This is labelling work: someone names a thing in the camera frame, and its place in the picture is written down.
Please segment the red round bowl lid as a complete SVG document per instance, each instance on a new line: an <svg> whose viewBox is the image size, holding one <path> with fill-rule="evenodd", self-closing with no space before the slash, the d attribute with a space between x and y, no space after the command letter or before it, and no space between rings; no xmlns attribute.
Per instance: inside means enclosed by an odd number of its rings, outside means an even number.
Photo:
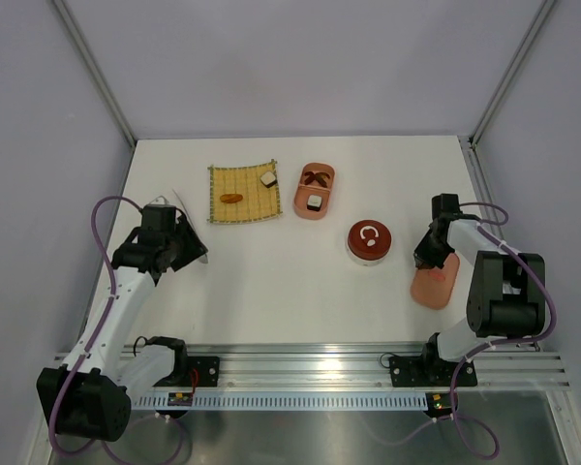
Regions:
<svg viewBox="0 0 581 465"><path fill-rule="evenodd" d="M391 244L389 228L376 220L361 220L353 224L347 236L347 245L364 259L381 257L389 252Z"/></svg>

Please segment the white black sushi cube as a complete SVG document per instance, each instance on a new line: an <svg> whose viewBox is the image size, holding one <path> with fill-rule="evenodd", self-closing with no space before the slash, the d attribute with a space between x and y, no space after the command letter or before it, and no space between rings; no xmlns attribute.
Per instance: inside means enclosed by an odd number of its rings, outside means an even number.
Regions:
<svg viewBox="0 0 581 465"><path fill-rule="evenodd" d="M322 208L322 196L310 195L306 201L306 208L310 211L320 211Z"/></svg>

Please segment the pink lunch box lid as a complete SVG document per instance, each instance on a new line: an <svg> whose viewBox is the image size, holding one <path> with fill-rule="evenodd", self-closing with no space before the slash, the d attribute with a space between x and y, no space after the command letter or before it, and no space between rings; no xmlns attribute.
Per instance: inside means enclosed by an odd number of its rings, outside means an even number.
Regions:
<svg viewBox="0 0 581 465"><path fill-rule="evenodd" d="M450 302L459 267L459 257L451 253L443 268L417 269L410 287L412 299L432 310L444 309Z"/></svg>

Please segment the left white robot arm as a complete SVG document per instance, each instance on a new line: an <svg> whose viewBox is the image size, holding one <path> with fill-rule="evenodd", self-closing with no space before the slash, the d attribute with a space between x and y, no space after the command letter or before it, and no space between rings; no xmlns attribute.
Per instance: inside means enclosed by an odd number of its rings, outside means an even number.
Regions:
<svg viewBox="0 0 581 465"><path fill-rule="evenodd" d="M60 435L115 442L127 428L134 401L148 390L199 383L181 339L153 336L130 362L120 362L135 319L163 274L205 262L208 253L183 204L158 197L136 211L140 223L124 242L113 253L99 248L109 278L99 309L60 366L43 369L37 380L53 444Z"/></svg>

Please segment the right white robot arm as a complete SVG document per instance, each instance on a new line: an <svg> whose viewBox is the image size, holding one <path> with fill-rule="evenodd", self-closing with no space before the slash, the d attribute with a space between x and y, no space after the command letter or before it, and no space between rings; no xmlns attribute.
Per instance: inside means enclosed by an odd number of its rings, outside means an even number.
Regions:
<svg viewBox="0 0 581 465"><path fill-rule="evenodd" d="M485 220L466 214L455 194L431 199L432 221L413 251L410 293L429 309L442 310L454 290L460 261L473 267L465 317L434 333L407 368L390 363L413 387L476 384L475 353L499 343L532 340L545 328L545 264L538 254L508 246L485 230Z"/></svg>

